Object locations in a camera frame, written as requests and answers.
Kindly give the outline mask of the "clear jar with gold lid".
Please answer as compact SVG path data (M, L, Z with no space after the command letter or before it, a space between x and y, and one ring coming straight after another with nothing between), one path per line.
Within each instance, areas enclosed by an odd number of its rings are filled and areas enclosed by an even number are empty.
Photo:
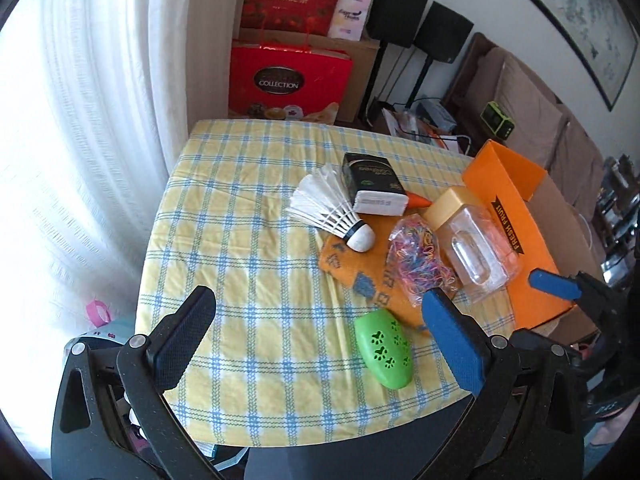
M423 218L471 302L485 299L520 273L518 255L506 234L465 186L447 188Z

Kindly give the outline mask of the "bag of colourful rubber bands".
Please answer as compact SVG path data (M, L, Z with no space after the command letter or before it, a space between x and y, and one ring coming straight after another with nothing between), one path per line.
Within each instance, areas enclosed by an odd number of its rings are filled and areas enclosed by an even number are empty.
M437 236L420 214L402 217L390 231L386 264L415 308L431 289L439 288L449 298L459 290L457 275L442 260Z

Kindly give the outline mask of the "green paw-print case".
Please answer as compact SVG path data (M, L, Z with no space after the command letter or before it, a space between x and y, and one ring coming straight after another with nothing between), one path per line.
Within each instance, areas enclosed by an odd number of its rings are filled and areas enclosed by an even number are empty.
M411 382L410 344L390 311L376 309L356 318L355 335L364 364L382 386L398 390Z

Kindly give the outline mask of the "orange tube white cap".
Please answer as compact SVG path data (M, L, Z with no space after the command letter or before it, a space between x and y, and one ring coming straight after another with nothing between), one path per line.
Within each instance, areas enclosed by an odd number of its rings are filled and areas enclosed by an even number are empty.
M428 208L432 204L430 200L419 194L407 191L406 195L408 197L408 209L424 209Z

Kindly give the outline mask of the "black and white carton box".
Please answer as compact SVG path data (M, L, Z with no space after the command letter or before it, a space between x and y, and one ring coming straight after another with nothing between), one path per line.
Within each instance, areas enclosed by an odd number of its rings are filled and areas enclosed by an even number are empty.
M342 175L358 214L400 217L409 197L390 162L384 157L345 153Z

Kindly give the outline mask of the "white feather shuttlecock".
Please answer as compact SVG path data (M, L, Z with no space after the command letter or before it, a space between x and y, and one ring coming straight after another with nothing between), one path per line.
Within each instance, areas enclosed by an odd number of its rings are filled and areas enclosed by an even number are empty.
M375 232L354 211L340 170L331 164L314 168L300 180L285 211L306 226L338 237L360 254L376 241Z

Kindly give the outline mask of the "brown sofa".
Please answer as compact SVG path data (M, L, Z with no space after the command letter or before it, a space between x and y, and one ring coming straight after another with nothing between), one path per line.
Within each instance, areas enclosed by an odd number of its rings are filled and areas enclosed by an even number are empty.
M477 32L444 97L475 151L497 139L482 121L491 102L514 122L503 144L547 170L567 203L590 221L604 176L597 144L531 68Z

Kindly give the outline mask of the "white printed shopping bag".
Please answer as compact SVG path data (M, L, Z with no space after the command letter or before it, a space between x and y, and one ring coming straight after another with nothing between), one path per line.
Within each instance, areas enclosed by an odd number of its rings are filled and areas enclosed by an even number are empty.
M381 117L386 131L395 138L431 145L456 154L464 154L466 144L461 142L458 136L424 122L413 112L382 110Z

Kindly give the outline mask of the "right black speaker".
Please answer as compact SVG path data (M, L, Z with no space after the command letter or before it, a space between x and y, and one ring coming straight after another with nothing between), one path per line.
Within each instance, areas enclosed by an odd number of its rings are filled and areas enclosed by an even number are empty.
M452 64L474 23L454 10L434 2L413 39L413 45L434 61Z

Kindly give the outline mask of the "brown cardboard carton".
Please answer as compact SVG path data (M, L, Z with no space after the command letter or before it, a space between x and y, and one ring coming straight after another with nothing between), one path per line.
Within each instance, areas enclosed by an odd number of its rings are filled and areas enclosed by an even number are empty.
M251 44L260 44L261 42L277 42L278 44L292 44L292 46L308 44L308 46L317 49L346 52L354 62L354 66L352 66L352 73L349 76L346 92L337 114L337 121L355 121L376 55L378 54L377 41L368 37L363 37L363 40L360 41L352 41L326 36L305 35L300 32L252 28L241 28L238 39Z

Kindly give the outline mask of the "left black speaker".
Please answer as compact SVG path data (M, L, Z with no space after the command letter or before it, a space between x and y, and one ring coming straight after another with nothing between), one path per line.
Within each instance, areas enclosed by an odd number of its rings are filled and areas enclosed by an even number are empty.
M428 0L372 0L367 20L371 39L408 48L418 31Z

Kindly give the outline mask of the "pink white tissue pack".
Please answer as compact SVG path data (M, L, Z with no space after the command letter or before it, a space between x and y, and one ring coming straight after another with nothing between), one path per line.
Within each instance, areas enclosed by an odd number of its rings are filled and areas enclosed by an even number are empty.
M359 41L367 21L371 0L337 0L326 36Z

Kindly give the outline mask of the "white sheer curtain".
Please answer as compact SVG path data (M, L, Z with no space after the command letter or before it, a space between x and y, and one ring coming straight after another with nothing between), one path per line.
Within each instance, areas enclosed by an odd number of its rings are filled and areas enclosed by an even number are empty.
M40 440L85 306L134 310L203 101L226 110L236 0L20 0L1 32L1 408Z

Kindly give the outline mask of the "red collection gift box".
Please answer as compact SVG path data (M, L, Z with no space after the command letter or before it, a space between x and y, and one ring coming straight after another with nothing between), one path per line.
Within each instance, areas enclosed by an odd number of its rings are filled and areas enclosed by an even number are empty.
M331 125L351 73L352 59L341 51L236 42L230 58L229 114Z

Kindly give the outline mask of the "framed wall painting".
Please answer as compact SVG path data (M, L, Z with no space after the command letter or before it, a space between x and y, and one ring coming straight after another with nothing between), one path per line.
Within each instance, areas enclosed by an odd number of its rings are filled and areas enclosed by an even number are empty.
M612 110L639 47L618 0L530 0L572 47Z

